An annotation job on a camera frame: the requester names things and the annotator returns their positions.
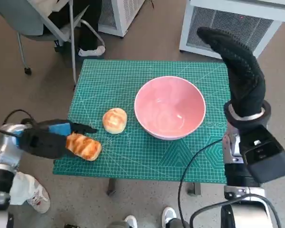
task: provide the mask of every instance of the white sneaker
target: white sneaker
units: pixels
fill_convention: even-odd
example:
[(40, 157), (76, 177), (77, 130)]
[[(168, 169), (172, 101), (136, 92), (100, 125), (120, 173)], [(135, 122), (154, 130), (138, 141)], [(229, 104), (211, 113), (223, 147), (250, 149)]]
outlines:
[(96, 50), (87, 50), (79, 49), (78, 55), (81, 57), (89, 57), (89, 56), (101, 56), (105, 52), (104, 46), (98, 46)]
[(176, 219), (176, 212), (173, 208), (171, 207), (166, 207), (163, 212), (162, 212), (162, 216), (161, 216), (161, 227), (162, 228), (166, 228), (166, 224), (171, 220), (171, 219)]
[(133, 215), (127, 216), (124, 221), (127, 222), (130, 227), (137, 228), (137, 220)]
[(49, 196), (46, 189), (35, 179), (35, 191), (32, 198), (28, 199), (27, 202), (37, 212), (44, 214), (48, 211), (50, 206)]

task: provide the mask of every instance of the bread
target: bread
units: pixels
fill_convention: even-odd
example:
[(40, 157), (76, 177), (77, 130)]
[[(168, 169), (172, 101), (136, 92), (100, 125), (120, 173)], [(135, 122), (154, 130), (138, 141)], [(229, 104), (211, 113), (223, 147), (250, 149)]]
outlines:
[(66, 143), (66, 148), (73, 154), (88, 161), (96, 160), (101, 151), (100, 142), (82, 134), (70, 134), (66, 138)]
[(121, 108), (112, 108), (104, 114), (103, 125), (107, 132), (119, 134), (127, 125), (127, 113)]

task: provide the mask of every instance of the pink bowl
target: pink bowl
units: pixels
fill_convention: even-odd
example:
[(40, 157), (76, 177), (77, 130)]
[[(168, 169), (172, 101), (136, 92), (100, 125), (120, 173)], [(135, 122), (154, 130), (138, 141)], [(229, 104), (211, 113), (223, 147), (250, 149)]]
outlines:
[(180, 139), (203, 122), (203, 95), (189, 81), (175, 76), (155, 78), (138, 91), (134, 111), (138, 122), (151, 135), (164, 140)]

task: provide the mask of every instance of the black glove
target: black glove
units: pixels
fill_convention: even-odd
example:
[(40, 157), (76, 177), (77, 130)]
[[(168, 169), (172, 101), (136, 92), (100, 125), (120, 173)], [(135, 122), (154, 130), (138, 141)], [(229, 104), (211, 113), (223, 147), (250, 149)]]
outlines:
[(228, 68), (231, 104), (244, 117), (261, 112), (265, 79), (252, 51), (234, 35), (207, 27), (197, 30), (199, 38), (219, 53)]

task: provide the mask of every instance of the floor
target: floor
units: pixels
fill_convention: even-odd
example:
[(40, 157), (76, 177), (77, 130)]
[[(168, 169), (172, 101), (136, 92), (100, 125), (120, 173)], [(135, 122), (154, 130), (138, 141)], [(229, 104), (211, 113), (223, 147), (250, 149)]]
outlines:
[[(147, 1), (124, 39), (103, 34), (107, 59), (174, 61), (215, 61), (180, 53), (178, 45), (185, 0), (156, 0), (155, 9)], [(51, 42), (23, 39), (27, 62), (33, 75), (25, 76), (18, 52), (16, 34), (0, 17), (0, 123), (17, 108), (31, 112), (39, 120), (66, 118), (73, 95), (71, 68), (53, 50)], [(285, 148), (285, 24), (272, 38), (259, 63), (266, 76), (266, 99), (272, 106), (269, 130)], [(23, 116), (16, 115), (15, 123)], [(139, 227), (158, 228), (162, 209), (177, 209), (176, 182), (120, 180), (117, 193), (105, 194), (107, 179), (54, 176), (53, 162), (24, 155), (20, 170), (35, 176), (51, 196), (51, 208), (45, 215), (31, 206), (11, 206), (15, 228), (62, 228), (65, 223), (81, 228), (103, 228), (128, 214), (137, 217)], [(265, 185), (268, 198), (279, 212), (285, 227), (285, 177)], [(223, 200), (223, 186), (203, 184), (202, 196), (182, 196), (185, 218), (202, 206)], [(198, 227), (219, 227), (219, 210), (200, 215)]]

